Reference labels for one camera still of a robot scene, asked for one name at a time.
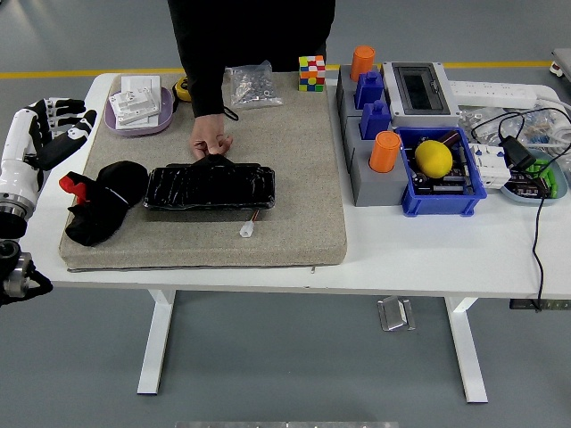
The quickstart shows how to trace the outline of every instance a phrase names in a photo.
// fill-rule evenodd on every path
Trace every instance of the black sleeve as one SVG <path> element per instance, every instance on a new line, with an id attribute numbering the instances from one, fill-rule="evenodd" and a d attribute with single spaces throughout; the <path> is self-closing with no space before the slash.
<path id="1" fill-rule="evenodd" d="M 178 54 L 188 77 L 196 117 L 224 111 L 222 29 L 227 26 L 216 4 L 212 0 L 169 0 Z"/>

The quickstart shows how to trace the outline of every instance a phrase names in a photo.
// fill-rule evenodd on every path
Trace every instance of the robotic finger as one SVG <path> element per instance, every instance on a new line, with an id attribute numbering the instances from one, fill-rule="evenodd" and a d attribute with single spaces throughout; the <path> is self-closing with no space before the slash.
<path id="1" fill-rule="evenodd" d="M 86 141 L 93 129 L 97 113 L 87 111 L 83 118 L 78 119 L 75 126 L 67 132 L 57 135 L 48 144 L 37 149 L 35 157 L 30 157 L 28 163 L 38 169 L 48 171 L 62 163 L 75 153 Z"/>
<path id="2" fill-rule="evenodd" d="M 86 110 L 85 102 L 71 98 L 47 98 L 30 104 L 28 110 L 37 114 L 36 147 L 49 143 L 60 132 L 56 129 L 64 125 L 75 125 L 80 113 Z"/>

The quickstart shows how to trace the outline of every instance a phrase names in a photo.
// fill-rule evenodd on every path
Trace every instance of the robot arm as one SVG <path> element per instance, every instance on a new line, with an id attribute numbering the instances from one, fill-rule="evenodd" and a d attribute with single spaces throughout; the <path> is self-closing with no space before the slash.
<path id="1" fill-rule="evenodd" d="M 52 290 L 16 240 L 26 233 L 44 173 L 87 141 L 95 118 L 83 101 L 66 98 L 40 100 L 14 115 L 0 163 L 0 306 Z M 63 126 L 69 128 L 59 131 Z M 39 287 L 28 288 L 29 279 Z"/>
<path id="2" fill-rule="evenodd" d="M 4 145 L 0 169 L 0 238 L 19 239 L 36 208 L 49 171 L 86 141 L 95 124 L 95 111 L 83 101 L 49 98 L 14 115 Z M 71 125 L 66 132 L 57 128 Z"/>

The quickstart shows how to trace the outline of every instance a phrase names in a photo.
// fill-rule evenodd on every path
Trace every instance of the yellow lemon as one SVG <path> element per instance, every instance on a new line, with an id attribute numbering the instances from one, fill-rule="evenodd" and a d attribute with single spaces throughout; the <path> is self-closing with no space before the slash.
<path id="1" fill-rule="evenodd" d="M 442 178 L 452 169 L 452 153 L 439 141 L 426 140 L 414 152 L 420 171 L 430 178 Z"/>

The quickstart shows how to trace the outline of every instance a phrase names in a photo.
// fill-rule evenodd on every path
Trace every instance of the human hand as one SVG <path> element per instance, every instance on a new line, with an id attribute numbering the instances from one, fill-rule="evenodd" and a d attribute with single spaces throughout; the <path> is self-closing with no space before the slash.
<path id="1" fill-rule="evenodd" d="M 225 154 L 234 138 L 224 134 L 224 115 L 209 114 L 194 120 L 190 134 L 190 148 L 197 160 L 208 154 Z"/>

